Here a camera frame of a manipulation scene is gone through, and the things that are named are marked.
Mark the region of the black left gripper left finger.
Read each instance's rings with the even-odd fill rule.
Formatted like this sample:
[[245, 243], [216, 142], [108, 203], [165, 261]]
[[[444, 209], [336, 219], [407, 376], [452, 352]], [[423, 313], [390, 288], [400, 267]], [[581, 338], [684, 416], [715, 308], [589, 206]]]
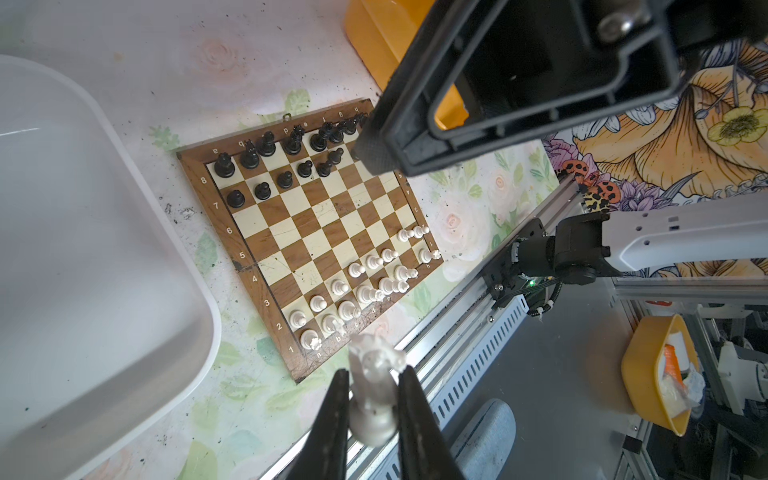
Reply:
[[350, 375], [335, 372], [307, 440], [287, 479], [344, 480], [350, 419]]

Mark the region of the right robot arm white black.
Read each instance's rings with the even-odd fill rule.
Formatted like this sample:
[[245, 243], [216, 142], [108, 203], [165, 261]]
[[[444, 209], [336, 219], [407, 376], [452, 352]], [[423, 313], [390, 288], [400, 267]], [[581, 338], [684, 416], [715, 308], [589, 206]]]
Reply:
[[[416, 176], [679, 94], [701, 51], [767, 33], [763, 1], [437, 1], [353, 154]], [[511, 276], [567, 284], [767, 253], [751, 199], [594, 213], [510, 250]]]

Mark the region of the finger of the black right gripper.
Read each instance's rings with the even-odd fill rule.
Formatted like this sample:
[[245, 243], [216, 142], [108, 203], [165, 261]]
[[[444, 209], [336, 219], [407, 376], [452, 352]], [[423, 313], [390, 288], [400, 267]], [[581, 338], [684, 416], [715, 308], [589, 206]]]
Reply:
[[354, 147], [409, 176], [674, 97], [661, 1], [437, 1]]

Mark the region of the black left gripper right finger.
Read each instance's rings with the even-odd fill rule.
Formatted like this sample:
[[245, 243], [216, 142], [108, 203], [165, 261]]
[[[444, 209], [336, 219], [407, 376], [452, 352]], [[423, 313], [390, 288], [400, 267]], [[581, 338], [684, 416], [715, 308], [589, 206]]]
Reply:
[[464, 479], [412, 366], [399, 375], [397, 415], [402, 479]]

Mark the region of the white chess knight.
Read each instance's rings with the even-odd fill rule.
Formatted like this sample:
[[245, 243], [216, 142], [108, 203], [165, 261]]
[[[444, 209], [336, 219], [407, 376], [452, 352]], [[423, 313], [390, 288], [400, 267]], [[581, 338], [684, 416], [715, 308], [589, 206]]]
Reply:
[[397, 432], [397, 383], [392, 372], [405, 370], [406, 354], [373, 334], [352, 335], [348, 354], [352, 375], [350, 430], [366, 446], [383, 446]]

